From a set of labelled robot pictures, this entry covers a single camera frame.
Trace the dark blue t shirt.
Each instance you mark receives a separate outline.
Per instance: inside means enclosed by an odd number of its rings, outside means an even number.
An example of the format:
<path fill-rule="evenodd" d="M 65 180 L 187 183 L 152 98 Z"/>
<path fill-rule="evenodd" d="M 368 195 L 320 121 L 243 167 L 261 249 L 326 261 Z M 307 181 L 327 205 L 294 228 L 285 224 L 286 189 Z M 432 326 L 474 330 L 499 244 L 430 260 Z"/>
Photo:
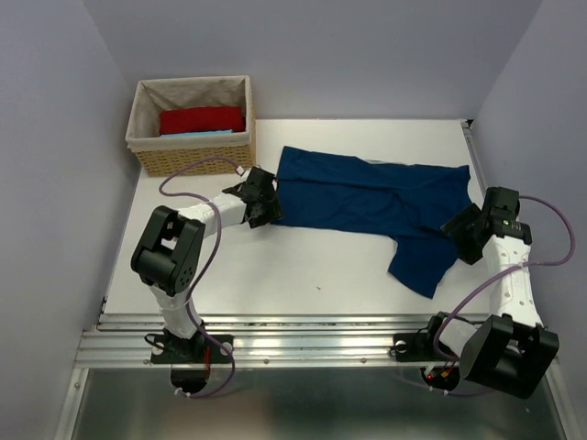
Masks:
<path fill-rule="evenodd" d="M 471 204 L 468 166 L 367 161 L 286 147 L 277 171 L 278 225 L 389 237 L 388 271 L 431 299 L 458 253 L 441 228 Z"/>

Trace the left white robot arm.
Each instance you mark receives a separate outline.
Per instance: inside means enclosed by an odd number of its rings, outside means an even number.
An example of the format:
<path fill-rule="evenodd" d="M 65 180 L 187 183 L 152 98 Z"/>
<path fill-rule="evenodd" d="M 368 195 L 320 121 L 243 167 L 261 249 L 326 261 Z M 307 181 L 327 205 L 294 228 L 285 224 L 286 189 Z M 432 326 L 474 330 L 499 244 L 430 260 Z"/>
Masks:
<path fill-rule="evenodd" d="M 213 347 L 195 310 L 195 285 L 219 250 L 224 229 L 265 226 L 282 218 L 277 177 L 256 166 L 238 170 L 241 181 L 213 199 L 174 210 L 162 205 L 150 215 L 130 260 L 160 308 L 163 330 L 147 335 L 155 364 L 198 363 Z"/>

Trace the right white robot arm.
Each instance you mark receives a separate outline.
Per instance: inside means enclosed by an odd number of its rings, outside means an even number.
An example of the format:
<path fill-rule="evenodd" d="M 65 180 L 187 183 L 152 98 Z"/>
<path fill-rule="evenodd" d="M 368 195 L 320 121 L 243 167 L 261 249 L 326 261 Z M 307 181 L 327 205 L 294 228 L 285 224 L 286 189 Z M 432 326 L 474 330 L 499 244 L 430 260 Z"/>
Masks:
<path fill-rule="evenodd" d="M 557 355 L 559 338 L 546 329 L 534 302 L 532 234 L 518 219 L 522 198 L 490 187 L 481 206 L 470 204 L 442 226 L 460 260 L 484 260 L 492 275 L 423 333 L 422 347 L 457 363 L 464 380 L 527 399 Z"/>

